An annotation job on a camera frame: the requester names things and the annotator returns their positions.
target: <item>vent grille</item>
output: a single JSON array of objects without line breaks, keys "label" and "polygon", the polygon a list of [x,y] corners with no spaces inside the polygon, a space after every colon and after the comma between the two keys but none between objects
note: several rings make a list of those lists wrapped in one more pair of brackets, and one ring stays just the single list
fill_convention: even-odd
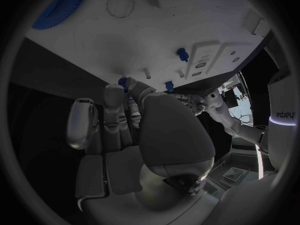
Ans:
[{"label": "vent grille", "polygon": [[236,182],[239,179],[239,177],[243,174],[243,172],[244,170],[242,169],[232,167],[223,175],[223,177]]}]

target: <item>dark background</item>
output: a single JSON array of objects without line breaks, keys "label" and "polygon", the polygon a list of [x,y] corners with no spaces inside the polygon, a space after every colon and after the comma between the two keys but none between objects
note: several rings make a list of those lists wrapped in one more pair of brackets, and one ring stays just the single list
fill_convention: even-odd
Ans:
[{"label": "dark background", "polygon": [[[2,36],[5,35],[6,30],[9,28],[12,16],[17,14],[16,8],[23,2],[24,0],[1,1],[3,10]],[[284,14],[285,19],[292,20],[296,27],[299,26],[296,16],[297,12],[294,11],[298,7],[298,0],[273,0],[273,2],[276,3],[278,12]],[[2,48],[5,46],[3,41],[5,40],[1,40]],[[26,49],[23,51],[24,56],[28,53],[35,54],[35,56],[31,57],[35,60],[30,64],[31,66],[43,67],[49,61],[49,64],[51,63],[53,66],[63,63],[66,64],[64,66],[66,69],[76,70],[78,68],[76,66],[76,68],[72,67],[70,63],[63,59],[53,58],[50,52],[48,55],[44,52],[42,56],[39,56],[40,53],[32,49],[32,47],[27,46]],[[24,66],[24,63],[26,65],[24,60],[19,59],[19,61],[21,66]],[[252,100],[255,125],[267,125],[266,123],[270,116],[270,112],[268,113],[269,99],[267,97],[268,90],[266,85],[272,74],[276,72],[276,68],[273,65],[266,52],[262,51],[242,70]],[[63,218],[72,224],[85,224],[84,218],[78,212],[76,200],[73,196],[77,166],[83,153],[69,148],[65,142],[64,134],[70,105],[74,101],[72,96],[76,96],[78,91],[88,93],[89,89],[87,87],[85,90],[80,90],[79,85],[87,84],[91,80],[93,81],[93,78],[91,80],[87,79],[87,77],[82,78],[84,75],[80,70],[77,72],[80,74],[77,80],[69,80],[65,84],[64,90],[61,91],[65,93],[64,97],[67,98],[62,98],[63,94],[47,94],[35,90],[34,87],[25,88],[16,82],[11,83],[9,88],[8,118],[14,148],[32,186],[41,195],[42,199]],[[55,79],[55,76],[48,76],[48,78],[51,81],[51,79]],[[90,87],[91,89],[95,89],[95,91],[99,91],[98,103],[101,103],[101,89],[103,89],[106,83],[100,80],[94,81]],[[53,131],[55,136],[49,136],[51,134],[49,131]],[[19,204],[18,198],[14,196],[10,186],[6,184],[3,175],[1,175],[0,181],[3,184],[3,221],[8,219],[9,223],[14,224],[21,220],[22,222],[34,224],[34,220],[25,208]],[[45,181],[48,184],[47,187],[43,186]],[[292,220],[292,217],[296,215],[295,212],[299,209],[300,197],[296,188],[297,186],[295,186],[294,191],[286,199],[286,203],[283,203],[281,217],[276,217],[274,214],[274,219],[279,221],[280,218],[285,219],[288,217]]]}]

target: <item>metal grate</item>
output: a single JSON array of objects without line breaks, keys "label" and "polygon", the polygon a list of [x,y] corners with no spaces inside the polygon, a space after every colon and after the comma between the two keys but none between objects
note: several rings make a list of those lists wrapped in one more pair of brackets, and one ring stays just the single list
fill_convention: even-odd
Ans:
[{"label": "metal grate", "polygon": [[242,169],[232,167],[223,175],[223,177],[236,182],[239,179],[239,177],[242,175],[243,172],[244,172],[244,170],[242,170]]}]

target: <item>lit stripe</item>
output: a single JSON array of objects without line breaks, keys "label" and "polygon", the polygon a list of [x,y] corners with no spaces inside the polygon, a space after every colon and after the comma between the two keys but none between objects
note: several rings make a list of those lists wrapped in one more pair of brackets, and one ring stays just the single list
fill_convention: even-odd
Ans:
[{"label": "lit stripe", "polygon": [[257,161],[258,161],[258,179],[262,179],[264,177],[264,165],[262,154],[259,151],[259,146],[255,144],[256,152],[257,152]]},{"label": "lit stripe", "polygon": [[271,117],[269,120],[270,120],[270,122],[272,122],[274,124],[279,124],[279,125],[284,125],[284,126],[296,126],[296,123],[284,123],[284,122],[274,121]]}]

